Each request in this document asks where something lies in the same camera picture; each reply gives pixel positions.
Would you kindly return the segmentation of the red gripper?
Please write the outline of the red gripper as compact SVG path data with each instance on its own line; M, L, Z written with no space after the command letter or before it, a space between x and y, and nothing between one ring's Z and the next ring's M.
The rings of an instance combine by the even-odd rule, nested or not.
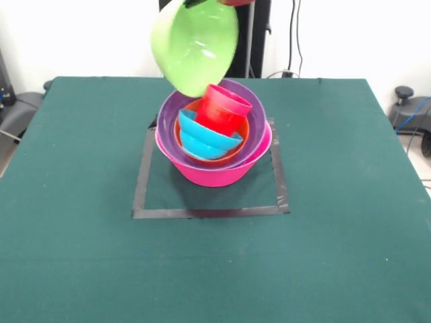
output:
M203 0L184 0L183 4L187 9L189 9L202 2ZM239 6L249 5L251 3L254 3L255 0L218 0L218 2L227 6L239 7Z

